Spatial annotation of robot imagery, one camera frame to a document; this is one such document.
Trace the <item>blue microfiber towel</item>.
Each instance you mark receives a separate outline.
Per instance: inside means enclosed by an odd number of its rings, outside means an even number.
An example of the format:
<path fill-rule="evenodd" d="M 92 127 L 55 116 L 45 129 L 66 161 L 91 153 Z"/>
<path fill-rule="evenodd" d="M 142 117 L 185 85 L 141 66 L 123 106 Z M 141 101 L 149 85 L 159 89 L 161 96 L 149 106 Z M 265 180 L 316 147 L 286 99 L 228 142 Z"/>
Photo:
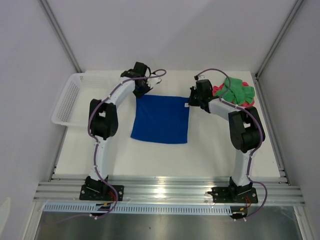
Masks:
<path fill-rule="evenodd" d="M 136 99 L 132 139 L 168 145 L 186 144 L 189 99 L 181 96 L 144 95 Z"/>

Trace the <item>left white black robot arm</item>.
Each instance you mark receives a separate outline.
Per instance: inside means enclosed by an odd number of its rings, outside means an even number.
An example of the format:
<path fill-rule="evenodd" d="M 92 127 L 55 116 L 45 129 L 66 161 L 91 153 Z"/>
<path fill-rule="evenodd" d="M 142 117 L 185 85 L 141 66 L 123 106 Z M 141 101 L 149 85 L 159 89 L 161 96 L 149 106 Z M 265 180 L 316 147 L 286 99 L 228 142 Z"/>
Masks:
<path fill-rule="evenodd" d="M 119 127 L 118 107 L 127 96 L 141 97 L 153 87 L 148 81 L 150 68 L 136 62 L 132 69 L 124 71 L 119 83 L 105 99 L 92 99 L 89 105 L 87 132 L 95 140 L 93 167 L 81 187 L 79 199 L 87 201 L 115 201 L 123 189 L 107 185 L 110 171 L 110 146 Z"/>

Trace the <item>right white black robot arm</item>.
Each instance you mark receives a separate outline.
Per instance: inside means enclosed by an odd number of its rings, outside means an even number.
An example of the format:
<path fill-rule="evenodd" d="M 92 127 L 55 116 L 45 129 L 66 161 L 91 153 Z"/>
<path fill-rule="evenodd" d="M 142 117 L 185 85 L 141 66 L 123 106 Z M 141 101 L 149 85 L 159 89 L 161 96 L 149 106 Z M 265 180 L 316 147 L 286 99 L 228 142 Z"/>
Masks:
<path fill-rule="evenodd" d="M 208 193 L 215 203 L 257 203 L 256 189 L 251 180 L 253 155 L 265 140 L 265 132 L 254 106 L 243 108 L 213 95 L 208 79 L 196 80 L 190 88 L 188 104 L 200 107 L 228 121 L 230 140 L 236 149 L 234 170 L 228 187 L 213 187 Z"/>

